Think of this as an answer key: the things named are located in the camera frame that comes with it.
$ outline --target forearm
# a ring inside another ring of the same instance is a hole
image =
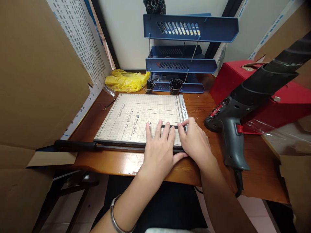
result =
[[[150,181],[142,173],[138,173],[126,191],[116,201],[113,208],[116,223],[123,231],[130,231],[135,226],[139,216],[159,189],[161,183]],[[116,232],[110,218],[110,210],[93,228],[92,233]]]
[[[218,165],[200,170],[206,208],[215,232],[257,232]]]

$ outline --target red box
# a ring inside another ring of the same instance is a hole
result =
[[[250,60],[244,60],[223,64],[210,91],[216,104],[225,99],[231,91],[256,71],[256,69],[247,71],[242,68],[243,65],[250,62]],[[274,101],[276,96],[280,98],[279,102]],[[250,120],[255,119],[274,128],[279,128],[310,114],[311,90],[291,81],[278,90],[266,104],[252,111],[241,122],[244,133],[260,134],[247,125]],[[271,128],[266,127],[262,130],[269,132]]]

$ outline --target heat gun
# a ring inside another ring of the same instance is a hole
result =
[[[283,50],[271,62],[258,68],[204,120],[204,125],[210,131],[222,131],[224,163],[235,172],[237,197],[243,190],[241,172],[250,170],[244,158],[241,119],[265,104],[277,90],[294,79],[298,75],[295,71],[310,58],[311,32]]]

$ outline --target white poster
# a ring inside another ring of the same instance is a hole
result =
[[[111,74],[111,68],[88,0],[47,0],[47,2],[94,84],[93,87],[89,86],[89,97],[61,137],[67,140],[100,94],[106,76]]]

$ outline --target pen holder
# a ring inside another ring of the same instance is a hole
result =
[[[180,91],[181,88],[179,89],[173,89],[173,88],[169,88],[169,94],[170,95],[178,95],[179,94],[179,91]]]
[[[147,89],[145,87],[143,87],[143,90],[145,91],[145,94],[152,94],[153,88],[152,89]]]

